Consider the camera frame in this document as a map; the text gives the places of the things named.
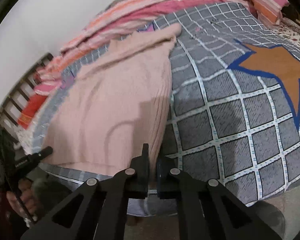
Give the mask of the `person's left hand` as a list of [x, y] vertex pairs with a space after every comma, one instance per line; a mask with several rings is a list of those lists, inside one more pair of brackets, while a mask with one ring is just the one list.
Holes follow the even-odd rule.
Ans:
[[[37, 216], [37, 211], [38, 211], [38, 201], [35, 199], [32, 189], [32, 181], [28, 179], [21, 179], [19, 181], [18, 187], [19, 190], [21, 191], [21, 196], [20, 200], [23, 202], [27, 210], [29, 211], [30, 215], [32, 217]], [[7, 200], [11, 206], [11, 208], [20, 216], [20, 217], [25, 217], [25, 212], [20, 204], [20, 202], [17, 200], [16, 195], [11, 192], [7, 191], [6, 193]]]

